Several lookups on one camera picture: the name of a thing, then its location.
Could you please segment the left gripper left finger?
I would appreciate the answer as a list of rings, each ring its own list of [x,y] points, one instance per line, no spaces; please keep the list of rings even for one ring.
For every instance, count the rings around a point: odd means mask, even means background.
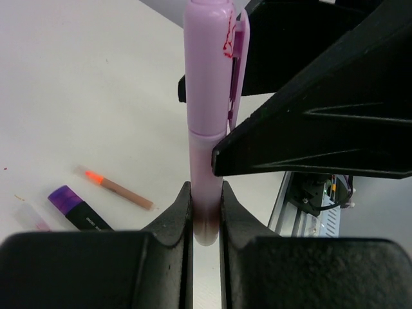
[[[26,232],[1,244],[2,308],[192,308],[191,186],[141,230]]]

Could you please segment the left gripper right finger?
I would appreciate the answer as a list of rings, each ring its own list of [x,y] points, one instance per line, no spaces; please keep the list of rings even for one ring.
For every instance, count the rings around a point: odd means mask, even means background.
[[[373,238],[285,238],[223,184],[220,219],[224,308],[410,308],[411,260]]]

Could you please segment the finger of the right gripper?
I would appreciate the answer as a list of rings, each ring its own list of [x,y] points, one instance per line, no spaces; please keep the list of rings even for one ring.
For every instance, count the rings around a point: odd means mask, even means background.
[[[251,1],[245,96],[270,98],[213,151],[217,176],[411,176],[411,2]]]

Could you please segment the pink highlighter pen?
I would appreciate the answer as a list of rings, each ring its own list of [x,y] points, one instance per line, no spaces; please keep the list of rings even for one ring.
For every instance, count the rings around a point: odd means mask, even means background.
[[[212,171],[212,150],[220,136],[201,136],[189,131],[189,164],[196,241],[212,245],[220,228],[220,201],[223,179]]]

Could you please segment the orange highlighter pen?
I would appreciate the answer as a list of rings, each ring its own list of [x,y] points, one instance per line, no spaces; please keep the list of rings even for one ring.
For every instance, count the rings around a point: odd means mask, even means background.
[[[126,189],[125,187],[109,180],[105,176],[102,176],[99,173],[96,173],[95,171],[92,171],[88,168],[85,168],[83,166],[78,166],[75,168],[75,174],[83,177],[84,179],[87,179],[89,182],[94,183],[95,185],[98,185],[102,188],[104,188],[107,191],[111,191],[117,196],[120,196],[121,198],[130,201],[131,203],[134,203],[135,205],[150,211],[154,203],[143,196],[134,193],[130,191],[129,189]]]

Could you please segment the black purple-tipped marker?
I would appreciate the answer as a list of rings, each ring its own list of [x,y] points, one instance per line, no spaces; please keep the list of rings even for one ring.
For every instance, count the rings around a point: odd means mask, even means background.
[[[80,231],[113,231],[108,223],[85,201],[73,208],[65,218]]]

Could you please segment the light purple pen cap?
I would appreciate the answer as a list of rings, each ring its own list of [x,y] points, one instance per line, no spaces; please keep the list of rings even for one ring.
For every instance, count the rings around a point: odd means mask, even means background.
[[[189,1],[183,18],[187,123],[192,134],[221,138],[236,126],[250,23],[232,1]]]

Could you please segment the dark purple pen cap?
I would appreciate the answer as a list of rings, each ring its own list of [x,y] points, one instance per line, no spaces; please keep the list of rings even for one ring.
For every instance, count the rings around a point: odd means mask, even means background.
[[[72,189],[67,185],[63,185],[54,190],[49,196],[48,200],[63,214],[67,215],[73,208],[84,200],[81,199]]]

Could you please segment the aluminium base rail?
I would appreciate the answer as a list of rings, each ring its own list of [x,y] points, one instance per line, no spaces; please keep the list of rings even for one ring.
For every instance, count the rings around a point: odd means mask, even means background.
[[[315,217],[299,210],[286,200],[286,192],[292,173],[286,172],[283,176],[268,221],[268,228],[283,237],[338,237],[341,222],[340,208],[321,212]]]

